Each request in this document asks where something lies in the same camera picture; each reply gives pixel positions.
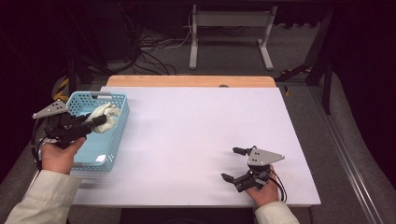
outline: blue plastic basket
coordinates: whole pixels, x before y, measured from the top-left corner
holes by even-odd
[[[120,109],[117,124],[105,133],[90,133],[87,141],[75,156],[73,170],[111,171],[126,119],[129,114],[127,97],[124,93],[104,91],[75,91],[67,101],[69,113],[80,116],[91,113],[99,105],[112,103]]]

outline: metal frame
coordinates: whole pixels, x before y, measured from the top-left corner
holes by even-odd
[[[268,71],[274,70],[267,49],[268,38],[275,19],[277,7],[271,7],[271,11],[200,11],[196,5],[192,8],[192,42],[190,54],[190,69],[197,67],[198,55],[198,26],[255,26],[264,27],[263,39],[258,39],[262,60]]]
[[[361,203],[361,208],[363,209],[363,212],[366,215],[367,220],[371,224],[384,223],[366,188],[363,177],[361,176],[361,172],[359,171],[355,162],[350,157],[347,147],[337,127],[335,126],[332,117],[328,115],[325,109],[321,106],[320,90],[318,89],[318,87],[309,87],[309,90],[311,92],[312,97],[314,98],[315,104],[317,105],[319,114],[324,120],[325,125],[327,126],[328,131],[332,136],[336,153],[338,154],[338,157],[340,158],[340,161],[344,166],[346,175],[348,176],[350,184],[352,185],[352,188],[354,189],[356,196],[358,197],[358,200]]]

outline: black electronic device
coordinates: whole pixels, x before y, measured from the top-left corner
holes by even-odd
[[[277,174],[271,169],[270,165],[272,162],[284,160],[285,156],[276,154],[274,152],[265,151],[256,148],[255,146],[246,149],[234,147],[233,152],[243,156],[248,154],[247,166],[249,169],[245,175],[239,176],[237,178],[234,178],[231,175],[221,174],[222,178],[226,182],[234,184],[238,192],[242,192],[251,188],[260,190],[268,183],[268,181],[273,181],[280,188],[282,194],[281,201],[285,202],[287,200],[285,188],[283,187],[283,184]],[[280,184],[277,183],[275,178],[271,177],[272,174],[277,177]]]
[[[97,118],[93,118],[92,121],[87,121],[90,114],[77,117],[71,115],[68,111],[69,107],[61,100],[57,100],[46,108],[33,114],[32,117],[36,119],[36,124],[33,130],[31,148],[38,169],[41,169],[39,149],[45,140],[65,149],[69,147],[74,140],[86,137],[87,134],[92,132],[93,128],[105,124],[107,121],[106,115],[101,115]],[[44,127],[45,136],[37,144],[35,133],[37,124],[41,119],[46,119]]]

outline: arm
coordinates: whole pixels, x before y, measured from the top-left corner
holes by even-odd
[[[60,149],[53,144],[41,148],[43,171],[8,216],[6,223],[65,223],[81,180],[70,176],[74,155],[85,139]]]
[[[247,189],[247,194],[259,207],[255,214],[260,224],[297,224],[299,221],[288,206],[279,200],[277,185],[268,182],[261,190]]]

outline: jacket sleeve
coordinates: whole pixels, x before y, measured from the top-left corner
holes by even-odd
[[[65,223],[80,183],[70,175],[41,171],[6,223]]]
[[[283,202],[268,203],[256,210],[260,224],[298,224],[299,221]]]

